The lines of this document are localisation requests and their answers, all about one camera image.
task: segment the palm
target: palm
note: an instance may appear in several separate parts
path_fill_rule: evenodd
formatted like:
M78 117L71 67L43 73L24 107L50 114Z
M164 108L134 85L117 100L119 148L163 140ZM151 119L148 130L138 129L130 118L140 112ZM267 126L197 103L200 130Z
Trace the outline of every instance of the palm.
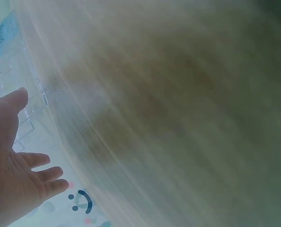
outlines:
M26 95L25 91L16 91L0 99L0 226L68 188L67 181L57 180L63 173L60 167L32 171L50 162L47 155L15 153L12 149L18 130L17 114L26 105Z

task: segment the blue sticker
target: blue sticker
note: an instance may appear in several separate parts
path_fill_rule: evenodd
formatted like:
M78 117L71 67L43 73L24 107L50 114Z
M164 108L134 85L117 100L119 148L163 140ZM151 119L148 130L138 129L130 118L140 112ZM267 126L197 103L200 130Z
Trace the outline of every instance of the blue sticker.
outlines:
M16 37L18 34L18 23L15 14L11 12L0 24L0 56L3 46Z

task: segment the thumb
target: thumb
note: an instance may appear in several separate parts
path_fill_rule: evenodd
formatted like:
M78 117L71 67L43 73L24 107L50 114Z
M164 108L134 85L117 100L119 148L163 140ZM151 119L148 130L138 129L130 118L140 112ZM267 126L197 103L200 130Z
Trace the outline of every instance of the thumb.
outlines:
M1 100L9 103L16 114L18 114L28 103L28 91L24 87L21 87L19 90L5 95Z

